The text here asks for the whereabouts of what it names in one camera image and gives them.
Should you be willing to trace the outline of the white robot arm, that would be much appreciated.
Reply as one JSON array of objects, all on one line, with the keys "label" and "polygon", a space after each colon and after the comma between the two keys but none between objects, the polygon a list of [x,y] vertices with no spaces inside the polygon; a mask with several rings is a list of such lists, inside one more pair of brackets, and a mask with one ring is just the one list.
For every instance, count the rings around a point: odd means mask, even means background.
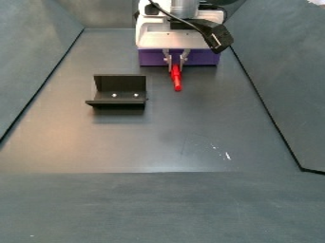
[{"label": "white robot arm", "polygon": [[237,0],[140,0],[136,42],[141,66],[217,65],[235,42],[224,26]]}]

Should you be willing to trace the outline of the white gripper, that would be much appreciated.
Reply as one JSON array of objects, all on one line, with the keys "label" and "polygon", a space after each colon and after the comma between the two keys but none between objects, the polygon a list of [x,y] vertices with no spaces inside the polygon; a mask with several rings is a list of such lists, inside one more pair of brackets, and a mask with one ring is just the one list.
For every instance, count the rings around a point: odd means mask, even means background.
[{"label": "white gripper", "polygon": [[169,72],[173,66],[170,49],[184,49],[180,67],[188,61],[192,49],[209,49],[200,32],[192,29],[173,30],[170,20],[206,19],[224,23],[225,10],[205,0],[140,0],[137,18],[137,46],[162,49]]}]

